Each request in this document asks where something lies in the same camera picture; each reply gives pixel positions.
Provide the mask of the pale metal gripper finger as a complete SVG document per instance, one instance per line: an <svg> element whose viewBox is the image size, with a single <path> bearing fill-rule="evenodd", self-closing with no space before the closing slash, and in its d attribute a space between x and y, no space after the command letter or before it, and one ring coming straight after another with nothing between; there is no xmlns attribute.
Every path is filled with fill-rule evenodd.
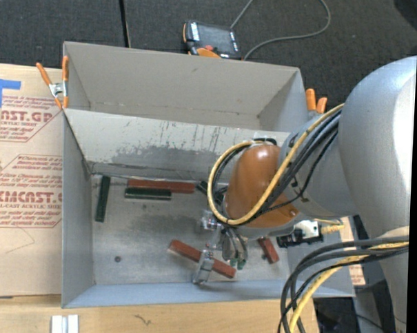
<svg viewBox="0 0 417 333"><path fill-rule="evenodd" d="M212 211L204 210L200 220L199 226L201 230L215 231L223 227L223 223L216 218Z"/></svg>
<svg viewBox="0 0 417 333"><path fill-rule="evenodd" d="M196 285L206 283L212 272L214 262L215 258L213 253L209 250L202 250L198 261L198 267L192 277L192 283Z"/></svg>

